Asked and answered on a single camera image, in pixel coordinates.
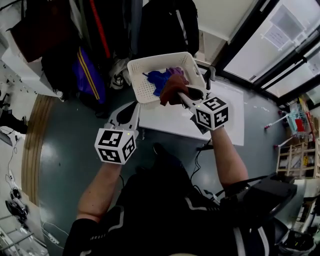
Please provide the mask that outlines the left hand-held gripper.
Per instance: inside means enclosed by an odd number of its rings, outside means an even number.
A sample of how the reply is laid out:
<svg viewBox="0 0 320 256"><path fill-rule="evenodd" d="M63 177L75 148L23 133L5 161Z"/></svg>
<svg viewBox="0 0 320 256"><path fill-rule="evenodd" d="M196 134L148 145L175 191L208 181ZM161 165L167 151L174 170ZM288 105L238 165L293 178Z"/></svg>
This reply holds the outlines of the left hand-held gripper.
<svg viewBox="0 0 320 256"><path fill-rule="evenodd" d="M112 112L98 130L94 147L102 162L124 165L136 150L140 103L132 101Z"/></svg>

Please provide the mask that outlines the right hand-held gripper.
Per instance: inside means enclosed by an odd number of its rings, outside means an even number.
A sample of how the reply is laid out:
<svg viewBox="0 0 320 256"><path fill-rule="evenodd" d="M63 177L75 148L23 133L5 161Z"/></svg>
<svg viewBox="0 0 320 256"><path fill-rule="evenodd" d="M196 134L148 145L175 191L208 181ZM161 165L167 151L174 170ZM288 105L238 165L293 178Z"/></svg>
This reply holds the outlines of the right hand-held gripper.
<svg viewBox="0 0 320 256"><path fill-rule="evenodd" d="M178 92L182 104L192 113L200 131L214 131L229 120L228 103L204 87L188 85L188 95Z"/></svg>

